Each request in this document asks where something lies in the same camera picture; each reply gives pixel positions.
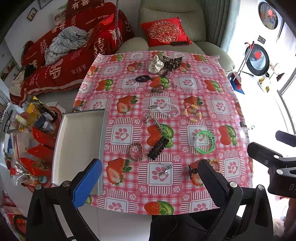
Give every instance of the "blue gripper pad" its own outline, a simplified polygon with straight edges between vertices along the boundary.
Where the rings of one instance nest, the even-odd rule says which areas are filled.
[[[73,191],[72,203],[74,204],[76,209],[85,204],[87,197],[91,193],[94,185],[102,174],[102,170],[102,162],[99,159],[96,159],[94,164],[88,169],[86,174],[82,177],[81,181],[75,187]]]

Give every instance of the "person's hand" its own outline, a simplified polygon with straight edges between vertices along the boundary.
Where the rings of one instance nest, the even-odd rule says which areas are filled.
[[[296,221],[296,199],[290,198],[289,208],[284,222],[285,232],[287,232]]]

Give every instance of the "hanging cord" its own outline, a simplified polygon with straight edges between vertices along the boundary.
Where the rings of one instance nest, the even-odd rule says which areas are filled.
[[[118,0],[116,0],[115,33],[116,33],[116,38],[118,40],[118,48],[119,48],[121,46],[121,39],[119,38],[119,34],[118,34],[118,12],[119,12]]]

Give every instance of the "white scrunchie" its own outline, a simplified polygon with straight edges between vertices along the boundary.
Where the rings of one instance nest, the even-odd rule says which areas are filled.
[[[151,74],[156,74],[163,67],[164,67],[163,62],[161,62],[159,60],[159,57],[157,55],[155,55],[154,58],[153,58],[153,61],[151,61],[150,65],[149,65],[148,72],[151,73]]]

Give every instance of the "black phone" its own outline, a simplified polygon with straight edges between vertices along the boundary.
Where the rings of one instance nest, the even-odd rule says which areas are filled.
[[[186,41],[180,41],[180,42],[171,42],[171,45],[180,46],[180,45],[189,45],[189,43]]]

